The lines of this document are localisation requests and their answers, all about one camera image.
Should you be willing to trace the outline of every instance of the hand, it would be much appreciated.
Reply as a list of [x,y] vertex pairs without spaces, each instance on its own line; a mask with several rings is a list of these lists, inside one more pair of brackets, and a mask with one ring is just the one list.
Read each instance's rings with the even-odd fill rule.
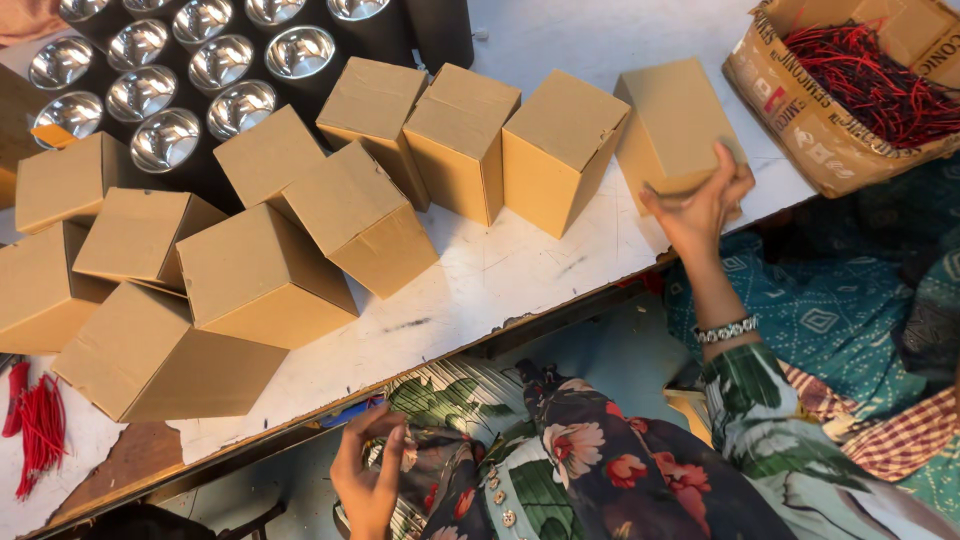
[[[350,520],[350,537],[354,540],[384,540],[390,530],[399,492],[400,461],[406,448],[406,417],[402,412],[390,412],[390,404],[384,402],[344,427],[330,478]],[[364,445],[375,437],[387,437],[379,473],[367,469],[362,461]]]
[[677,205],[662,200],[649,186],[640,191],[640,202],[654,214],[680,258],[699,264],[720,254],[720,233],[729,212],[753,189],[750,167],[737,175],[730,149],[713,143],[720,166],[696,193]]

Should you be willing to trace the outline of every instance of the woman's left hand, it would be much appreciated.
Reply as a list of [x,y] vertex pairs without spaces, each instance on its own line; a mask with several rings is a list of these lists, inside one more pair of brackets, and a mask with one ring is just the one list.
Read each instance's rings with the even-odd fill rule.
[[[340,450],[330,467],[330,479],[350,520],[353,540],[387,537],[399,492],[406,417],[402,412],[390,412],[390,404],[383,403],[363,412],[344,428]],[[364,445],[376,437],[388,437],[379,473],[363,463]]]

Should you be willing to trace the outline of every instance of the closed cardboard box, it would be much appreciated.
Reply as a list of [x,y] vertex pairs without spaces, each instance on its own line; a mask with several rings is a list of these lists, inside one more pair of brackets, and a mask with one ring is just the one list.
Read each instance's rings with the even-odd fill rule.
[[283,195],[324,255],[373,294],[389,297],[437,261],[410,201],[359,141],[318,176]]
[[403,132],[430,199],[490,226],[503,208],[500,128],[520,89],[448,63],[417,102]]
[[357,318],[343,272],[262,204],[178,242],[194,325],[297,349]]
[[133,165],[127,145],[103,132],[22,160],[16,229],[36,233],[64,220],[90,227],[111,187],[166,188]]
[[334,149],[361,139],[419,211],[430,208],[430,195],[403,135],[403,124],[425,88],[423,71],[353,57],[317,118],[317,127]]
[[289,105],[216,147],[213,155],[244,208],[267,203],[295,224],[297,216],[280,191],[296,180],[313,178],[324,160],[324,151]]
[[115,286],[72,272],[86,229],[58,222],[0,249],[0,351],[57,353]]
[[183,293],[176,243],[225,219],[191,193],[111,187],[73,270]]
[[194,328],[181,297],[117,286],[53,371],[116,422],[247,414],[288,351]]
[[713,142],[721,141],[737,163],[747,156],[700,61],[690,58],[620,74],[613,95],[632,107],[616,148],[640,214],[645,183],[660,195],[685,196],[717,167]]
[[630,107],[553,70],[503,127],[507,207],[557,238],[603,180]]

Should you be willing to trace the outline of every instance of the woman's right hand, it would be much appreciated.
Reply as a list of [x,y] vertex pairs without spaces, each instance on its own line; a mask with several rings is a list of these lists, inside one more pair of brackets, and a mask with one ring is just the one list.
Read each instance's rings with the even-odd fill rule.
[[654,214],[667,239],[687,264],[718,258],[720,233],[728,214],[756,181],[749,166],[737,174],[733,154],[721,142],[713,143],[720,166],[696,193],[679,204],[663,201],[649,186],[640,191],[640,202]]

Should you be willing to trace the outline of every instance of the bundle of red wires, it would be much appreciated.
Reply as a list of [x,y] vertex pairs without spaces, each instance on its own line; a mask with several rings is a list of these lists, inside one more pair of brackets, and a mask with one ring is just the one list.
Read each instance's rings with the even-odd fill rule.
[[23,469],[16,497],[23,501],[40,475],[54,465],[59,468],[66,454],[66,412],[57,381],[44,374],[36,386],[20,396],[17,410],[23,429]]
[[914,148],[960,132],[956,88],[917,76],[890,58],[876,29],[854,23],[811,27],[783,42],[837,102],[895,148]]

